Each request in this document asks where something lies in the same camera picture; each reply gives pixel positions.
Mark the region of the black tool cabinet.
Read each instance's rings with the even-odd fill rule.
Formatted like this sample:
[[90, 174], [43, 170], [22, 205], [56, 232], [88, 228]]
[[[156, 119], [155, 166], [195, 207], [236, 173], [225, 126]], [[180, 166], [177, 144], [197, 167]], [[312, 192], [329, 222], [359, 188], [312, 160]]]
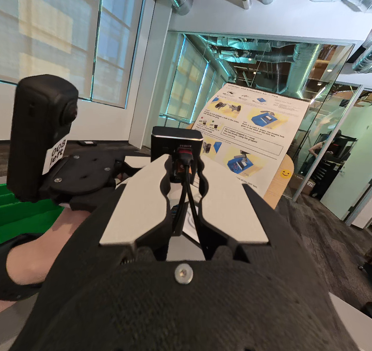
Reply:
[[334, 137], [312, 174], [312, 179], [315, 182], [311, 194], [313, 198], [320, 200], [324, 196], [337, 175], [342, 172], [356, 141], [356, 138], [342, 134], [337, 134]]

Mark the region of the open cardboard box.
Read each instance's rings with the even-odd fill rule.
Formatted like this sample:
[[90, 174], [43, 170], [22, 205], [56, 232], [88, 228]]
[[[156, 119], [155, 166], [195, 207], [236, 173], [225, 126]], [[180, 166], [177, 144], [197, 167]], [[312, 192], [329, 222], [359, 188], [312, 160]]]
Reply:
[[[289, 181], [289, 188], [296, 191], [300, 187], [303, 180], [304, 180], [303, 175], [293, 174], [291, 176], [291, 180]], [[302, 189], [301, 193], [304, 195], [311, 195], [313, 193], [314, 187], [315, 182], [312, 179], [309, 179], [306, 182], [306, 185]]]

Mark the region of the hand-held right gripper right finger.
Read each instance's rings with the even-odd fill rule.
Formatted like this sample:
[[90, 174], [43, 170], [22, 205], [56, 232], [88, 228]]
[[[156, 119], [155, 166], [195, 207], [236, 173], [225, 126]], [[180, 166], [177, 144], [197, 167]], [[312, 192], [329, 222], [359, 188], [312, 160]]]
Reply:
[[265, 245], [269, 239], [238, 177], [206, 155], [200, 157], [199, 218], [228, 241]]

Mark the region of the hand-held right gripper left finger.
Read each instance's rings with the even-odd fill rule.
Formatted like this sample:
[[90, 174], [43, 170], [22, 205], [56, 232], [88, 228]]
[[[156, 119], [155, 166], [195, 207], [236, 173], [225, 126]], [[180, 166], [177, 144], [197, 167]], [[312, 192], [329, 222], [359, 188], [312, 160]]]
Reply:
[[172, 157], [163, 154], [128, 179], [99, 241], [102, 246], [148, 246], [169, 242], [172, 218], [168, 193]]

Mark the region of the person's left hand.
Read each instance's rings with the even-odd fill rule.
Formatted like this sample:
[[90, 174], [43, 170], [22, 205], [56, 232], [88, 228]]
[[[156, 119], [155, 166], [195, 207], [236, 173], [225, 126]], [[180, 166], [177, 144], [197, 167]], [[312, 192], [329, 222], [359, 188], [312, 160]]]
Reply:
[[41, 237], [13, 247], [6, 260], [10, 279], [19, 285], [43, 282], [63, 247], [89, 216], [87, 211], [65, 208]]

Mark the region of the black cable orange plug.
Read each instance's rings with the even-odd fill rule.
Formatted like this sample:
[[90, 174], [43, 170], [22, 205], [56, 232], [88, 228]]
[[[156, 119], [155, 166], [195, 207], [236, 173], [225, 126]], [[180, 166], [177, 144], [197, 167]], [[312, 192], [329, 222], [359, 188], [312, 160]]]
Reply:
[[184, 209], [184, 204], [186, 201], [186, 197], [188, 195], [188, 187], [186, 185], [187, 181], [189, 181], [189, 174], [190, 174], [190, 167], [185, 165], [180, 165], [179, 172], [177, 172], [177, 176], [179, 178], [179, 183], [182, 186], [181, 193], [178, 202], [178, 209], [177, 212], [181, 212]]

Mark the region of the black multiport usb hub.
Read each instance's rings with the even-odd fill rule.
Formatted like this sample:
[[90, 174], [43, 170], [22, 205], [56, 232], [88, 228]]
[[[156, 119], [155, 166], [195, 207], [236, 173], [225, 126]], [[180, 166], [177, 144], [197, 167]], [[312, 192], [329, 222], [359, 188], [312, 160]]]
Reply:
[[[171, 157], [170, 182], [178, 184], [180, 165], [190, 167], [188, 196], [191, 195], [191, 185], [193, 185], [197, 174], [197, 167], [202, 150], [203, 135], [200, 131], [183, 128], [173, 128], [165, 126], [154, 126], [151, 133], [151, 162], [157, 160], [162, 155]], [[184, 220], [188, 209], [188, 201], [185, 201], [184, 209], [177, 212], [173, 218], [173, 233], [175, 236], [182, 234]]]

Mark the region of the instruction poster on board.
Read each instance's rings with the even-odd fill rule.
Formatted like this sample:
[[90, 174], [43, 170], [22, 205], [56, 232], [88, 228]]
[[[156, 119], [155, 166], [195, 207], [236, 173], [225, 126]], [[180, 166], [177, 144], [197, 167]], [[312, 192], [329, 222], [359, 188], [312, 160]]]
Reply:
[[[245, 214], [253, 213], [253, 205], [250, 203], [245, 190], [253, 191], [253, 196], [258, 196], [255, 191], [258, 189], [250, 187], [242, 177], [243, 172], [236, 174], [230, 168], [222, 164], [214, 163], [209, 155], [201, 153], [201, 168], [199, 168], [199, 193], [202, 195], [199, 202], [199, 215], [212, 216], [217, 209], [227, 211], [230, 209], [240, 209]], [[294, 164], [286, 154], [279, 166], [267, 191], [262, 197], [272, 209], [275, 209], [290, 179], [283, 179], [280, 173], [283, 169], [294, 171]]]

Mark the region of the green plastic bin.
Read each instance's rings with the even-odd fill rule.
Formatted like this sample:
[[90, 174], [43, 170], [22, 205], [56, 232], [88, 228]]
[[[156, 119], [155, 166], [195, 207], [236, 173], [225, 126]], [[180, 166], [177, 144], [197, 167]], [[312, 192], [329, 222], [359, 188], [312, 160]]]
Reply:
[[63, 207], [51, 200], [37, 203], [20, 202], [0, 185], [0, 243], [7, 242], [22, 234], [44, 234], [56, 221]]

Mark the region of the illustrated instruction poster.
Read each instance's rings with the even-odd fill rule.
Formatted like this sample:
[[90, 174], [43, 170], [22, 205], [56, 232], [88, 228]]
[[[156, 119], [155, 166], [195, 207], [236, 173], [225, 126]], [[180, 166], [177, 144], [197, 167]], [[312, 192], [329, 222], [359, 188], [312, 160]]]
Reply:
[[309, 108], [308, 101], [226, 83], [192, 129], [201, 155], [230, 170], [263, 197]]

